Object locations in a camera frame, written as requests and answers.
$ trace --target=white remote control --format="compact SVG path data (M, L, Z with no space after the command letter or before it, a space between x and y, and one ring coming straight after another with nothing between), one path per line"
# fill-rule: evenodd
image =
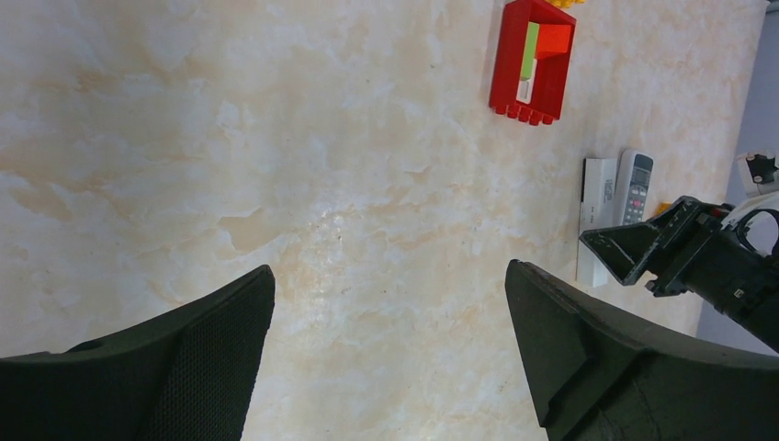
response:
M654 161L644 153L628 149L619 160L615 190L615 226L644 221L649 178Z

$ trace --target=yellow toy block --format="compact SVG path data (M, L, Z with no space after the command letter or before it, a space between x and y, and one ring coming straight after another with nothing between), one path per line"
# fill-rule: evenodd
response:
M574 3L584 3L587 0L547 0L552 5L559 7L560 9L568 9Z

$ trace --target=red container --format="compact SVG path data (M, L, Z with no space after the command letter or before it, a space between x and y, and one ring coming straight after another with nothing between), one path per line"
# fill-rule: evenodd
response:
M559 55L536 62L536 79L530 103L517 101L522 56L525 51L527 24L570 25L568 49ZM503 10L501 39L492 76L490 107L498 115L537 126L551 124L560 117L565 82L568 78L570 49L576 31L576 18L557 9L546 0L515 0Z

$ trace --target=white cardboard box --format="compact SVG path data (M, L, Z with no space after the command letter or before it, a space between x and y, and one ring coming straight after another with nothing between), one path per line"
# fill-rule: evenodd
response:
M584 160L579 234L614 226L616 166L616 158ZM579 241L576 281L588 287L600 287L608 282L608 278L608 269Z

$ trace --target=marble table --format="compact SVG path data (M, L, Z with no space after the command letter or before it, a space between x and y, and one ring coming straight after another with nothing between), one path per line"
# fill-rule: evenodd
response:
M502 284L573 280L581 159L724 196L762 0L589 0L562 119L487 106L503 0L0 6L0 356L267 263L245 439L545 439ZM696 296L589 292L690 333Z

